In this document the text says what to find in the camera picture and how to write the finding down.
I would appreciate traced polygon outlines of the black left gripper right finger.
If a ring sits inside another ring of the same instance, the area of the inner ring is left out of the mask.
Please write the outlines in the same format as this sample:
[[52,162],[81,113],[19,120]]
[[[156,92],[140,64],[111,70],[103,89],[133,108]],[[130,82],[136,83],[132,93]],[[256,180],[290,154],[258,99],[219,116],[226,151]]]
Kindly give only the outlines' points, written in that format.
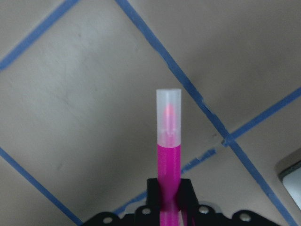
[[194,226],[199,202],[190,179],[181,179],[176,203],[181,212],[183,225]]

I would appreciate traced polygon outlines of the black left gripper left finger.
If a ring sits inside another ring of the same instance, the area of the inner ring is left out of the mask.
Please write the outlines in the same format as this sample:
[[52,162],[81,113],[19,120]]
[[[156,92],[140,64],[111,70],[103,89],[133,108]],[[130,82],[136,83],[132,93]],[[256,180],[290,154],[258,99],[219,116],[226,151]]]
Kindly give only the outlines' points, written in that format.
[[146,203],[135,211],[136,226],[160,225],[161,191],[157,178],[147,179]]

